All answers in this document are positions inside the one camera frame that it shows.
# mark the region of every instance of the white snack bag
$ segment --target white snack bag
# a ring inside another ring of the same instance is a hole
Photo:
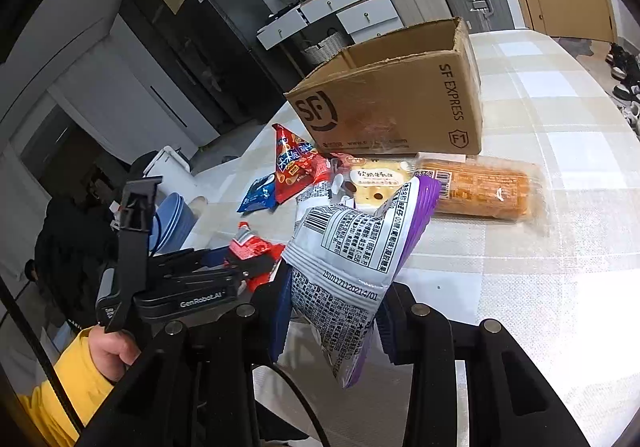
[[[309,185],[305,190],[296,196],[296,223],[293,226],[293,232],[296,233],[302,218],[305,217],[306,211],[313,207],[322,207],[331,203],[330,185],[328,181],[321,181],[313,185]]]
[[[416,177],[373,216],[343,205],[315,206],[296,224],[282,254],[292,266],[292,305],[313,325],[342,387],[360,375],[376,311],[439,192],[436,180]]]

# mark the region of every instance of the sf express logo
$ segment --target sf express logo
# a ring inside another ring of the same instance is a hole
[[[331,131],[338,125],[338,113],[323,91],[316,91],[304,100],[296,100],[295,106],[307,122],[314,123],[309,126],[314,131]]]

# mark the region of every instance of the sneaker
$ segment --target sneaker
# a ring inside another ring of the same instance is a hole
[[[640,134],[640,127],[638,123],[638,116],[640,116],[640,104],[638,102],[631,102],[631,106],[620,109],[620,113],[625,118],[626,123],[633,130],[634,133]]]
[[[620,55],[624,51],[625,49],[622,46],[619,46],[616,43],[611,43],[611,49],[605,57],[607,64],[613,65],[616,55]]]
[[[613,94],[620,100],[625,102],[631,102],[632,100],[640,101],[640,86],[638,83],[625,84],[626,80],[623,80],[613,88]]]
[[[633,67],[637,68],[638,62],[632,54],[627,52],[624,52],[624,54],[618,54],[613,57],[611,76],[617,80],[624,80],[628,70]]]

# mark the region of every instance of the bread roll in plastic wrap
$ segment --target bread roll in plastic wrap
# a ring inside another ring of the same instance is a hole
[[[464,162],[421,158],[416,175],[442,184],[436,212],[500,220],[532,220],[545,214],[544,182],[536,165],[491,157]]]

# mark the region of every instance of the white container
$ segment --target white container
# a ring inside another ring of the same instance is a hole
[[[178,192],[187,204],[201,195],[198,184],[191,175],[189,164],[169,146],[162,149],[151,160],[143,176],[145,178],[162,176],[162,183],[158,186],[158,190],[165,196]]]

